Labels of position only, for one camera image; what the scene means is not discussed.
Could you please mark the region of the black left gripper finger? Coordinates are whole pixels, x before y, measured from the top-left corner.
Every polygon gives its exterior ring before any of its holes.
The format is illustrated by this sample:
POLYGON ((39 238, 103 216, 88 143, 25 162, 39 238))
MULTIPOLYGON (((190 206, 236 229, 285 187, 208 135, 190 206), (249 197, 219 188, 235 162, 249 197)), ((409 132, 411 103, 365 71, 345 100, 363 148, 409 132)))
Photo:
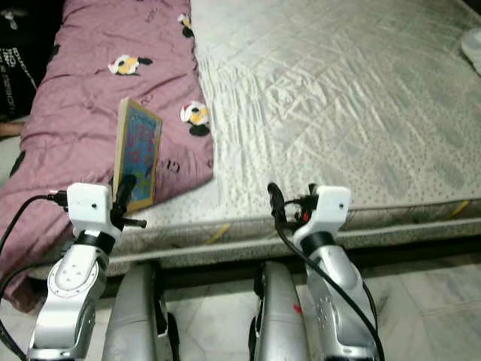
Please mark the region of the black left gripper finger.
POLYGON ((133 174, 121 176, 114 196, 114 219, 124 218, 136 183, 137 178, 133 174))

